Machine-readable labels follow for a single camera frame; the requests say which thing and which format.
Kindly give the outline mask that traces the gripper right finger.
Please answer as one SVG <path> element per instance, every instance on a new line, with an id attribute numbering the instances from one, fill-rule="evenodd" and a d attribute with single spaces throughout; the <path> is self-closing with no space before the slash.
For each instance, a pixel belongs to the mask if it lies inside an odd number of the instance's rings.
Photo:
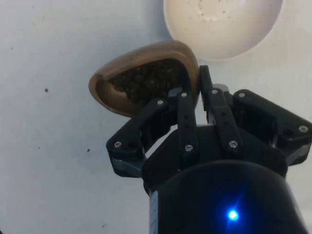
<path id="1" fill-rule="evenodd" d="M 219 138 L 227 148 L 247 146 L 240 130 L 278 150 L 290 166 L 303 163 L 312 146 L 312 124 L 258 94 L 242 89 L 234 94 L 214 85 L 209 67 L 199 68 L 204 110 L 212 116 Z"/>

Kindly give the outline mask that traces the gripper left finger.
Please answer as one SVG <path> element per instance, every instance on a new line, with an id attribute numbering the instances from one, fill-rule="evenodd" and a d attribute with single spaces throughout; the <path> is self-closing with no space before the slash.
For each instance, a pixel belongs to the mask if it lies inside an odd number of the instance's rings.
<path id="1" fill-rule="evenodd" d="M 193 95 L 177 90 L 167 100 L 154 98 L 106 143 L 114 172 L 119 176 L 141 176 L 145 153 L 171 126 L 177 125 L 177 158 L 182 166 L 199 157 Z"/>

